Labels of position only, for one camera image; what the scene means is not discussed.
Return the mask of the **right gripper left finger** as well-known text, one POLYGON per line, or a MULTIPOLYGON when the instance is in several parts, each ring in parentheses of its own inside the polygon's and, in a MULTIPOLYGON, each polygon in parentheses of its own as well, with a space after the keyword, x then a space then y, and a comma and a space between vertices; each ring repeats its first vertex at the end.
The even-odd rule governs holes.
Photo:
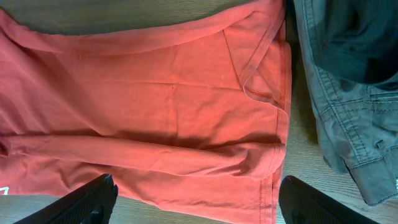
POLYGON ((111 174, 103 174, 14 224, 108 224, 118 197, 111 174))

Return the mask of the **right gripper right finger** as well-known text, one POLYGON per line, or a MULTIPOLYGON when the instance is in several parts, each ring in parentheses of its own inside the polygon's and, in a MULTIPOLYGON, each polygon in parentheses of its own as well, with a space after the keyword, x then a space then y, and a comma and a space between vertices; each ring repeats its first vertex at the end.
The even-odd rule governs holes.
POLYGON ((286 224, 378 224, 292 175, 282 180, 279 206, 286 224))

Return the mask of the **red t-shirt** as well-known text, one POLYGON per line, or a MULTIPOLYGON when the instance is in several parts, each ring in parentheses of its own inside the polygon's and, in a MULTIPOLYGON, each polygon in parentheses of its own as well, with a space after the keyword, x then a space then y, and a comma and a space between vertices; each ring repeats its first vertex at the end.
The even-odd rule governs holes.
POLYGON ((275 223, 289 132, 282 1, 107 34, 1 13, 1 193, 62 196, 111 174, 124 197, 275 223))

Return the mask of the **grey folded garment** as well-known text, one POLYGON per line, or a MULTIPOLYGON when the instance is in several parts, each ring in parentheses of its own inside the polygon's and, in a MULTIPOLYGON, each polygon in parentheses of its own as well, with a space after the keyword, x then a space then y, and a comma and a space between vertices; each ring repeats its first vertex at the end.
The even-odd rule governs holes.
POLYGON ((343 80, 315 64, 313 28, 324 6, 325 1, 294 1, 318 143, 325 162, 350 174, 368 205, 379 205, 397 197, 397 89, 343 80))

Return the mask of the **black folded shirt white letters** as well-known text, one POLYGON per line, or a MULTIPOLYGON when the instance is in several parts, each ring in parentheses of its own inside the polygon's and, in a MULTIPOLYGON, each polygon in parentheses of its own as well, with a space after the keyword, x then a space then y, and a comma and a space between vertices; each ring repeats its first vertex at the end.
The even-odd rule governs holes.
POLYGON ((325 1, 315 64, 351 82, 397 89, 397 0, 325 1))

